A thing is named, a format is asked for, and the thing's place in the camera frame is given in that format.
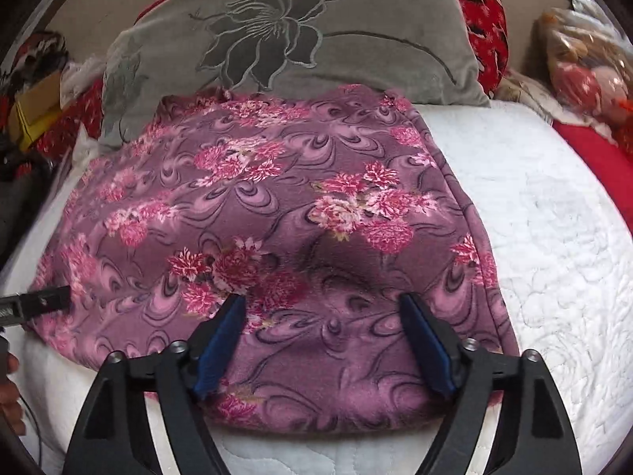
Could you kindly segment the left hand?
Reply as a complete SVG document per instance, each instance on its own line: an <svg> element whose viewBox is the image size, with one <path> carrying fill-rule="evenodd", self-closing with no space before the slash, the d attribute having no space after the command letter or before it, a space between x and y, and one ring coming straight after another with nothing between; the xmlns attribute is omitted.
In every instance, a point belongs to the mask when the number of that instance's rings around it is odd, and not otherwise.
<svg viewBox="0 0 633 475"><path fill-rule="evenodd" d="M2 382L0 385L0 404L1 410L6 416L13 431L18 436L26 434L26 424L24 422L24 409L19 403L21 393L16 384L11 380Z"/></svg>

